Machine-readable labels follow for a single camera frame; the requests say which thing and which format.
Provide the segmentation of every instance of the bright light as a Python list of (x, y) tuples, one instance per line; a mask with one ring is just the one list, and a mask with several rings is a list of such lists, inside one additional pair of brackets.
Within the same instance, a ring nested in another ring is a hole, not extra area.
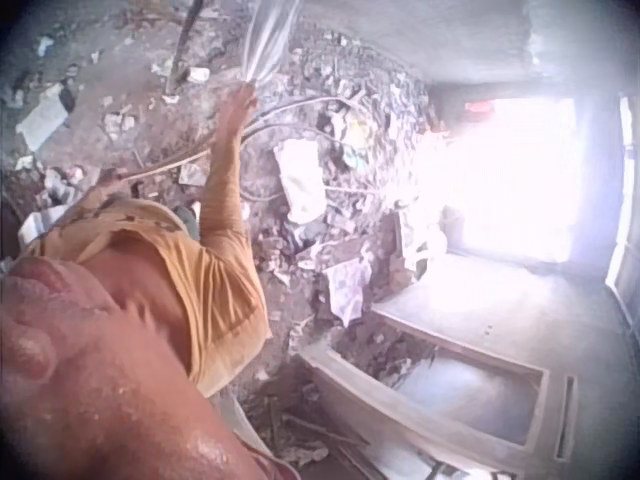
[(580, 201), (571, 100), (494, 101), (495, 115), (452, 143), (447, 203), (467, 247), (562, 262)]

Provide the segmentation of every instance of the stick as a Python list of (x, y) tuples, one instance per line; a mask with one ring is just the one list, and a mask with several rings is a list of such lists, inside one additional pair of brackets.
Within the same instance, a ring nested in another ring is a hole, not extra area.
[(184, 25), (182, 26), (180, 36), (178, 37), (176, 53), (173, 56), (171, 73), (169, 74), (169, 78), (167, 78), (167, 83), (165, 84), (164, 88), (167, 95), (173, 95), (176, 87), (178, 86), (178, 68), (180, 67), (180, 60), (182, 59), (182, 54), (184, 53), (184, 49), (187, 46), (187, 40), (189, 40), (189, 32), (191, 32), (193, 25), (198, 19), (198, 15), (200, 15), (203, 3), (204, 0), (193, 0), (193, 3), (191, 4), (191, 7), (189, 7), (189, 11), (187, 12), (187, 18), (185, 18), (184, 20)]
[(351, 445), (356, 445), (358, 447), (368, 447), (369, 443), (365, 442), (364, 440), (354, 440), (352, 438), (347, 438), (347, 437), (343, 437), (342, 435), (338, 435), (337, 433), (332, 433), (330, 431), (328, 431), (326, 428), (324, 427), (320, 427), (318, 425), (315, 425), (313, 423), (309, 423), (306, 422), (298, 417), (294, 417), (293, 415), (289, 414), (289, 413), (283, 413), (282, 414), (282, 420), (284, 420), (285, 422), (289, 421), (289, 422), (293, 422), (295, 424), (300, 425), (301, 427), (307, 428), (309, 430), (312, 430), (314, 432), (320, 433), (322, 435), (324, 435), (325, 437), (329, 437), (329, 438), (333, 438), (334, 440), (338, 440), (340, 442), (344, 442), (344, 443), (349, 443)]

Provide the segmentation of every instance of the yellow t-shirt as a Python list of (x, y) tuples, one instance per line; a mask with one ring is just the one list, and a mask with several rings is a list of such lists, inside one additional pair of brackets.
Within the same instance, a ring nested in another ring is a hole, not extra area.
[(248, 240), (237, 228), (219, 229), (208, 231), (201, 245), (166, 207), (126, 199), (97, 209), (78, 209), (28, 245), (23, 255), (83, 263), (123, 231), (148, 242), (164, 259), (188, 316), (189, 378), (203, 395), (216, 393), (270, 336)]

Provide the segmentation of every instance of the rock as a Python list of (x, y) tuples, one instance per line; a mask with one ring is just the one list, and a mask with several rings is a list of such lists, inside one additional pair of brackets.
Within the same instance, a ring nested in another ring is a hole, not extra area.
[(47, 96), (41, 99), (27, 118), (16, 126), (16, 132), (23, 135), (29, 149), (35, 152), (64, 123), (68, 116), (59, 95)]
[(122, 115), (120, 113), (108, 113), (104, 117), (104, 129), (111, 140), (117, 140), (122, 127)]
[(180, 95), (163, 95), (162, 99), (167, 105), (175, 105), (180, 100)]
[(204, 187), (205, 183), (207, 183), (207, 175), (195, 163), (185, 163), (180, 167), (178, 183), (180, 185)]
[(80, 66), (77, 63), (72, 63), (67, 67), (66, 76), (69, 78), (73, 78), (78, 75), (80, 72)]
[(204, 67), (190, 67), (187, 81), (191, 83), (205, 83), (209, 80), (211, 71)]
[(33, 155), (26, 155), (18, 159), (18, 161), (16, 162), (15, 171), (19, 172), (20, 170), (31, 170), (33, 167), (34, 167)]
[(51, 47), (55, 42), (52, 38), (44, 36), (40, 38), (40, 43), (38, 44), (38, 56), (44, 57), (47, 54), (47, 50)]
[(136, 126), (136, 117), (133, 115), (125, 115), (122, 119), (122, 131), (126, 132)]

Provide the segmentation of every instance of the hand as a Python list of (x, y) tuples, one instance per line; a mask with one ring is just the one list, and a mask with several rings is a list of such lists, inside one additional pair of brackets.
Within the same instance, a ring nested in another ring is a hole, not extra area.
[(225, 141), (238, 137), (257, 103), (256, 89), (250, 83), (233, 92), (220, 109), (216, 139)]

